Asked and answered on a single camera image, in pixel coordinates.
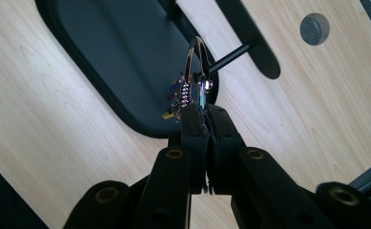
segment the black rod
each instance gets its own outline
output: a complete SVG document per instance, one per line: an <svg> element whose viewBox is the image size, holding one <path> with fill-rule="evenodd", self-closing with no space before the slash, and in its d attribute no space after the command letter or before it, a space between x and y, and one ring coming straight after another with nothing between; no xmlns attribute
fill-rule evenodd
<svg viewBox="0 0 371 229"><path fill-rule="evenodd" d="M255 47L260 42L260 37L255 37L251 39L248 43L241 45L240 47L236 48L234 51L228 53L223 58L216 61L212 64L209 68L209 75L217 73L220 69L224 66L230 64L235 59L239 58L241 55L245 54L246 52L250 51L253 47ZM195 79L200 77L200 73L195 74Z"/></svg>
<svg viewBox="0 0 371 229"><path fill-rule="evenodd" d="M167 12L167 19L173 20L177 14L176 0L158 0L158 2Z"/></svg>

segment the black tray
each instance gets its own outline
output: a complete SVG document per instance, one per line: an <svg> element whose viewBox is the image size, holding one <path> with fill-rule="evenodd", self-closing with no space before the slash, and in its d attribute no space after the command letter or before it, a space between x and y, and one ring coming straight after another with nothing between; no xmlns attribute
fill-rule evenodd
<svg viewBox="0 0 371 229"><path fill-rule="evenodd" d="M156 0L36 0L36 5L116 114L143 135L167 137L180 125L161 115L170 107L172 82L185 68L189 41L197 36L173 2L161 1L164 8ZM209 103L215 103L218 89L218 76L212 79L216 90Z"/></svg>

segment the light wood surface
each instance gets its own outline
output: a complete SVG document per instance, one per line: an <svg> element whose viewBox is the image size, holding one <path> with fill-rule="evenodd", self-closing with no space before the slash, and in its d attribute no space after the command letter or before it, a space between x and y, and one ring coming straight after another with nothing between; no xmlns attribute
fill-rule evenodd
<svg viewBox="0 0 371 229"><path fill-rule="evenodd" d="M244 0L281 67L262 76L243 55L220 71L217 105L246 143L301 186L349 182L371 166L371 22L359 1ZM213 0L178 5L216 59L240 45ZM330 22L312 47L312 12ZM139 135L103 101L43 23L33 0L0 0L0 173L51 228L95 183L133 184L166 140ZM237 227L227 197L193 197L192 228Z"/></svg>

